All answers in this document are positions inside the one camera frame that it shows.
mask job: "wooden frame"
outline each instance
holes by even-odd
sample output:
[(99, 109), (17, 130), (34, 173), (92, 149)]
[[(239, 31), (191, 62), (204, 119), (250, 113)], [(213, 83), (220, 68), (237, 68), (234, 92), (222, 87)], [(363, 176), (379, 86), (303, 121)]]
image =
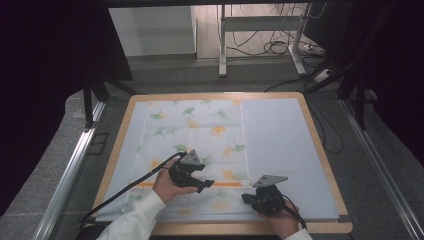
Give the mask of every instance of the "wooden frame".
[[(113, 171), (118, 161), (119, 153), (128, 129), (131, 115), (137, 102), (162, 101), (162, 100), (216, 100), (216, 99), (278, 99), (296, 98), (299, 101), (303, 115), (306, 120), (309, 132), (314, 142), (315, 149), (319, 156), (324, 174), (330, 186), (331, 193), (335, 200), (340, 216), (348, 216), (346, 206), (340, 194), (324, 148), (312, 120), (306, 101), (301, 93), (280, 92), (280, 93), (189, 93), (189, 94), (154, 94), (136, 95), (130, 99), (124, 119), (118, 132), (115, 145), (109, 159), (108, 166), (103, 176), (102, 183), (97, 193), (94, 206), (99, 205), (106, 194)], [(352, 231), (352, 222), (341, 221), (319, 221), (306, 222), (309, 233), (348, 233)], [(267, 222), (197, 222), (197, 223), (170, 223), (159, 222), (153, 229), (152, 235), (274, 235), (274, 231)]]

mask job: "white sleeve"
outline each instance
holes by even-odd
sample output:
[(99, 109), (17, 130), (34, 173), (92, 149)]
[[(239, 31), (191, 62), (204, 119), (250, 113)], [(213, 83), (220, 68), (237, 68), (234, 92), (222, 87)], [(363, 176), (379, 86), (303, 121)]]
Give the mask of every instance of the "white sleeve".
[(98, 240), (148, 240), (156, 225), (156, 215), (165, 206), (158, 195), (150, 191), (145, 198), (131, 203), (127, 211), (115, 219)]
[(302, 229), (288, 238), (284, 238), (284, 240), (312, 240), (312, 238), (306, 229)]

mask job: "metal rail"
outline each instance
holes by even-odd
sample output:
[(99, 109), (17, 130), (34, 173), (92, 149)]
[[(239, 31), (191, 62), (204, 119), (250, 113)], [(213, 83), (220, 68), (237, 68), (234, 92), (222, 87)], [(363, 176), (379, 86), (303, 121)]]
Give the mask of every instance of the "metal rail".
[(376, 171), (381, 183), (386, 189), (390, 200), (392, 201), (400, 218), (405, 224), (405, 227), (411, 235), (411, 238), (413, 240), (424, 240), (424, 231), (421, 227), (420, 222), (418, 221), (408, 201), (399, 190), (399, 187), (396, 185), (395, 180), (387, 170), (383, 159), (381, 159), (380, 155), (378, 154), (376, 148), (374, 147), (374, 144), (368, 137), (367, 132), (362, 130), (361, 126), (357, 123), (354, 114), (354, 109), (352, 108), (348, 100), (340, 100), (340, 104), (342, 105), (343, 110), (347, 114), (349, 121), (353, 126), (353, 130), (357, 134), (359, 141), (361, 142), (365, 152), (370, 158), (374, 170)]
[(63, 205), (68, 197), (69, 191), (71, 190), (72, 184), (80, 168), (81, 162), (84, 158), (84, 154), (87, 151), (88, 144), (93, 137), (96, 125), (100, 116), (103, 112), (105, 104), (98, 102), (93, 111), (94, 125), (87, 132), (83, 132), (75, 150), (69, 160), (69, 163), (65, 169), (65, 172), (60, 179), (60, 182), (44, 212), (43, 218), (37, 227), (37, 230), (33, 236), (33, 240), (48, 239), (56, 224), (57, 218), (60, 215)]

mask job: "human hand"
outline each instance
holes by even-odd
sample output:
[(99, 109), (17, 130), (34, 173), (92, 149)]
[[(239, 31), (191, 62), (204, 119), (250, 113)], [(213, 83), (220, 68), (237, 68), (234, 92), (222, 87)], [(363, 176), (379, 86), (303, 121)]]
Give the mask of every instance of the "human hand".
[(164, 203), (171, 201), (174, 197), (179, 194), (194, 193), (197, 191), (196, 187), (177, 187), (174, 182), (172, 182), (171, 177), (169, 176), (168, 170), (172, 165), (177, 161), (177, 159), (172, 159), (169, 161), (164, 168), (162, 168), (158, 177), (156, 178), (155, 184), (153, 185), (153, 191), (159, 196)]
[[(294, 206), (287, 199), (285, 199), (285, 204), (287, 207), (294, 211), (299, 210), (297, 206)], [(275, 233), (277, 233), (277, 235), (282, 239), (287, 238), (299, 231), (299, 223), (297, 219), (286, 210), (281, 210), (275, 216), (266, 216), (262, 213), (258, 213), (258, 215), (261, 218), (266, 219), (270, 223), (272, 229), (274, 229)]]

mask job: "metal stand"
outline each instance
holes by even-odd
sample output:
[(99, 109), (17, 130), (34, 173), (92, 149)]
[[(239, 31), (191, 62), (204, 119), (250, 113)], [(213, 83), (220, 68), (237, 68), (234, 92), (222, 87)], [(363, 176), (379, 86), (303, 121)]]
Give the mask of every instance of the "metal stand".
[(315, 86), (309, 88), (306, 93), (313, 93), (324, 86), (338, 80), (340, 77), (345, 76), (342, 83), (337, 90), (337, 95), (339, 98), (349, 98), (352, 94), (353, 90), (356, 87), (356, 120), (358, 124), (361, 126), (363, 130), (365, 130), (365, 124), (363, 120), (363, 109), (365, 104), (365, 84), (366, 80), (363, 75), (364, 73), (364, 58), (366, 53), (368, 52), (371, 44), (376, 38), (381, 26), (392, 10), (394, 4), (393, 3), (382, 3), (378, 9), (378, 13), (376, 14), (376, 20), (368, 31), (366, 38), (363, 40), (360, 48), (357, 51), (357, 54), (353, 58), (353, 60), (337, 71), (336, 73), (330, 75), (328, 78), (324, 79), (320, 83)]
[(293, 45), (288, 46), (290, 55), (294, 61), (300, 76), (306, 75), (305, 68), (300, 61), (297, 48), (300, 37), (305, 27), (310, 3), (306, 5), (301, 16), (252, 16), (252, 17), (226, 17), (225, 5), (221, 5), (221, 45), (219, 55), (219, 76), (227, 76), (227, 55), (225, 44), (226, 32), (248, 32), (248, 31), (296, 31)]
[(98, 74), (99, 76), (96, 77), (87, 77), (85, 84), (84, 84), (84, 108), (85, 108), (85, 130), (84, 132), (88, 132), (94, 125), (93, 121), (93, 107), (92, 107), (92, 98), (91, 98), (91, 92), (94, 93), (97, 100), (99, 102), (107, 102), (109, 100), (110, 94), (104, 85), (104, 82), (102, 80), (96, 80), (98, 78), (104, 79), (105, 81), (109, 82), (113, 86), (121, 89), (122, 91), (128, 93), (131, 96), (138, 95), (136, 90), (126, 86), (125, 84), (116, 81), (115, 79), (112, 79), (110, 77), (107, 77), (105, 75)]

